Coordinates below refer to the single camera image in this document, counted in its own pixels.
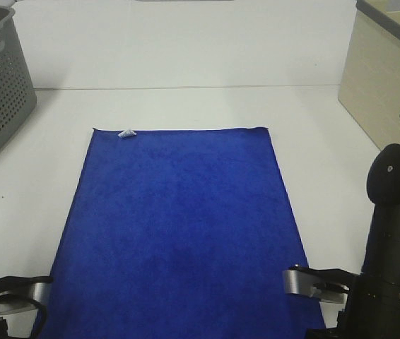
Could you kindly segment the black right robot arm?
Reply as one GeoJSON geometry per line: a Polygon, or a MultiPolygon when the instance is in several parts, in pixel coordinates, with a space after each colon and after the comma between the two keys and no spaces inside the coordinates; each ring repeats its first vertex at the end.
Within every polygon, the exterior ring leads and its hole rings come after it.
{"type": "Polygon", "coordinates": [[[375,209],[361,272],[322,271],[348,287],[346,305],[336,327],[309,329],[306,338],[400,338],[400,144],[374,160],[367,194],[375,209]]]}

